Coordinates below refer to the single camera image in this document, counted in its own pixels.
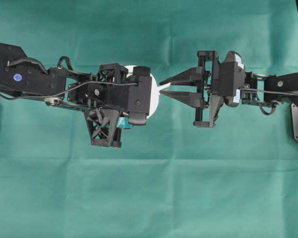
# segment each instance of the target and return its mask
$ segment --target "teal fabric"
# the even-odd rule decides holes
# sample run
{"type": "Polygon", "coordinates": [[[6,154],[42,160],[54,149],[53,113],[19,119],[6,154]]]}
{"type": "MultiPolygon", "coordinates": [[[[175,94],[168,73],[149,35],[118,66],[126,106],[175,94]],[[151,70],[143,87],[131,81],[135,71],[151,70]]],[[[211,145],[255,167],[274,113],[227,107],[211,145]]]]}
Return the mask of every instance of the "teal fabric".
{"type": "MultiPolygon", "coordinates": [[[[298,72],[294,0],[0,0],[0,42],[45,67],[144,65],[158,81],[230,50],[248,71],[298,72]]],[[[82,113],[0,98],[0,238],[298,238],[289,105],[223,107],[215,128],[166,97],[121,149],[90,145],[82,113]]]]}

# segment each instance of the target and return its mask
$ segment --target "wire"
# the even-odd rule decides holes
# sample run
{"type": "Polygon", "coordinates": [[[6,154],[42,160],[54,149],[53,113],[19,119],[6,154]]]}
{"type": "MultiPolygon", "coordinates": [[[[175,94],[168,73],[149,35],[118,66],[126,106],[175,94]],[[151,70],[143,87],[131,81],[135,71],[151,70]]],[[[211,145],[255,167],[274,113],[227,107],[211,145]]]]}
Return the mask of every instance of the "wire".
{"type": "Polygon", "coordinates": [[[275,92],[275,91],[267,91],[267,90],[261,90],[261,89],[255,89],[255,88],[241,88],[241,90],[250,91],[250,92],[247,92],[247,93],[262,92],[262,93],[269,93],[269,94],[280,94],[280,95],[288,95],[288,96],[298,96],[298,93],[275,92]]]}
{"type": "Polygon", "coordinates": [[[66,62],[66,65],[67,65],[68,69],[74,71],[74,70],[73,70],[73,67],[72,67],[71,60],[70,60],[70,58],[67,57],[67,56],[62,56],[62,57],[60,57],[59,62],[58,62],[58,66],[57,66],[57,67],[58,67],[58,68],[61,68],[62,62],[63,62],[64,60],[65,60],[65,62],[66,62]]]}
{"type": "Polygon", "coordinates": [[[0,97],[4,98],[4,99],[7,99],[7,100],[10,100],[10,101],[13,101],[13,100],[17,100],[17,99],[24,99],[24,98],[53,98],[53,97],[57,97],[57,96],[60,96],[62,94],[65,94],[65,93],[68,93],[72,90],[75,90],[81,86],[84,86],[86,84],[89,84],[89,83],[98,83],[98,84],[109,84],[109,85],[116,85],[116,86],[130,86],[130,85],[138,85],[137,83],[125,83],[125,84],[121,84],[121,83],[111,83],[111,82],[100,82],[100,81],[87,81],[87,82],[84,82],[84,83],[81,83],[80,85],[74,87],[74,88],[70,88],[68,90],[65,90],[61,93],[57,93],[57,94],[54,94],[54,95],[46,95],[46,96],[19,96],[19,97],[13,97],[13,98],[9,98],[9,97],[6,97],[5,95],[1,94],[0,93],[0,97]]]}
{"type": "Polygon", "coordinates": [[[253,73],[254,76],[256,76],[258,79],[263,79],[263,78],[270,78],[270,77],[275,77],[276,75],[266,75],[266,74],[260,74],[260,73],[253,73]]]}
{"type": "Polygon", "coordinates": [[[69,76],[90,76],[90,73],[82,73],[82,72],[77,72],[77,71],[74,71],[74,70],[70,70],[68,68],[65,68],[61,65],[60,67],[61,69],[65,70],[69,76]]]}
{"type": "Polygon", "coordinates": [[[267,112],[267,111],[264,110],[262,103],[259,103],[258,106],[259,106],[259,109],[262,112],[262,114],[264,114],[265,116],[272,115],[276,111],[276,107],[277,107],[276,104],[273,104],[272,105],[272,110],[270,112],[267,112]]]}
{"type": "Polygon", "coordinates": [[[8,61],[7,66],[10,67],[23,62],[37,64],[45,74],[49,74],[41,62],[39,62],[37,59],[29,58],[29,57],[22,57],[13,61],[8,61]]]}

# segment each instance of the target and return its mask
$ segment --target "bolt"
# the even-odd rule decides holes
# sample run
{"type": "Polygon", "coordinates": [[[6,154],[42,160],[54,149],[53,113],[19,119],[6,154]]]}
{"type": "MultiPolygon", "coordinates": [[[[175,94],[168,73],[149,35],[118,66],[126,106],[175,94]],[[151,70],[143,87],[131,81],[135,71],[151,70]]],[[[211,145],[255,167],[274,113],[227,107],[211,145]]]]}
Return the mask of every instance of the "bolt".
{"type": "Polygon", "coordinates": [[[277,83],[277,86],[278,86],[278,87],[282,87],[282,86],[283,86],[283,84],[284,84],[284,82],[283,82],[283,81],[279,81],[279,82],[277,83]]]}
{"type": "Polygon", "coordinates": [[[95,89],[94,93],[95,93],[96,96],[99,96],[99,90],[98,89],[95,89]]]}

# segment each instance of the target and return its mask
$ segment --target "blue sticker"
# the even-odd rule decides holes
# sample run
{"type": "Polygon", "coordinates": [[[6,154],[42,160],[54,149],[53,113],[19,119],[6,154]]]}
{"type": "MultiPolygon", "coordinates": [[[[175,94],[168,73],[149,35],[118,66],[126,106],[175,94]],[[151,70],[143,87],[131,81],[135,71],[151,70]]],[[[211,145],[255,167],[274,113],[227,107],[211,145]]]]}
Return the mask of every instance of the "blue sticker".
{"type": "Polygon", "coordinates": [[[133,127],[133,125],[128,123],[128,118],[120,117],[117,121],[117,127],[122,129],[130,129],[133,127]]]}
{"type": "Polygon", "coordinates": [[[16,73],[14,76],[13,76],[13,79],[17,82],[20,82],[22,80],[22,75],[21,74],[18,74],[16,73]]]}

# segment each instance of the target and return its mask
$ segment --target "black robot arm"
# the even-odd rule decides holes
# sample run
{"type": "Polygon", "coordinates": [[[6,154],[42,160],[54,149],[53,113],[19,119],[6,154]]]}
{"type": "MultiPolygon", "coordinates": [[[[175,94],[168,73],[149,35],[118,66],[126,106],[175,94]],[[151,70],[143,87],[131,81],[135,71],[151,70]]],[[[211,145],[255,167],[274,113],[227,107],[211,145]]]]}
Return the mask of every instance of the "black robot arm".
{"type": "Polygon", "coordinates": [[[83,112],[92,145],[121,147],[123,129],[146,124],[150,68],[134,67],[133,74],[127,74],[128,70],[117,63],[101,65],[97,74],[76,72],[68,57],[46,69],[27,57],[21,47],[0,43],[0,96],[83,112]],[[74,83],[66,89],[68,78],[74,83]]]}
{"type": "Polygon", "coordinates": [[[197,67],[160,82],[161,85],[196,87],[196,93],[161,91],[161,94],[195,108],[194,126],[214,127],[224,104],[237,107],[242,102],[258,106],[264,115],[269,116],[279,104],[286,102],[291,104],[294,139],[298,142],[298,73],[276,76],[245,72],[242,57],[236,52],[228,52],[225,60],[220,62],[216,51],[199,51],[198,59],[197,67]],[[206,69],[207,61],[212,62],[210,71],[206,69]],[[260,81],[263,81],[263,89],[258,88],[260,81]],[[264,94],[263,100],[260,100],[259,92],[264,94]],[[204,120],[203,110],[206,108],[209,108],[209,117],[204,120]]]}

